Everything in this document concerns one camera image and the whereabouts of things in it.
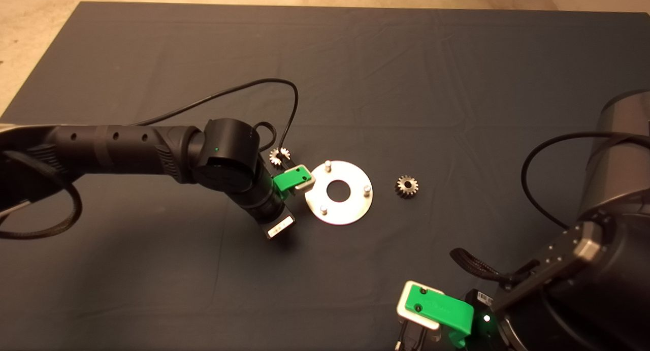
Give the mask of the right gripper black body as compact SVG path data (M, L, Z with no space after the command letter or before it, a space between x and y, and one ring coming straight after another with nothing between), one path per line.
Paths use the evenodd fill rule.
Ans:
M508 350L499 321L490 308L492 298L478 289L471 289L464 301L474 309L471 333L465 337L464 350Z

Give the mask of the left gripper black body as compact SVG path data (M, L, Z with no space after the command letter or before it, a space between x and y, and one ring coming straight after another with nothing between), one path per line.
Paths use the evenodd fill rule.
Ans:
M277 213L271 214L269 217L263 219L258 219L257 223L262 229L264 236L268 240L272 240L293 226L296 223L296 219L286 204L283 204Z

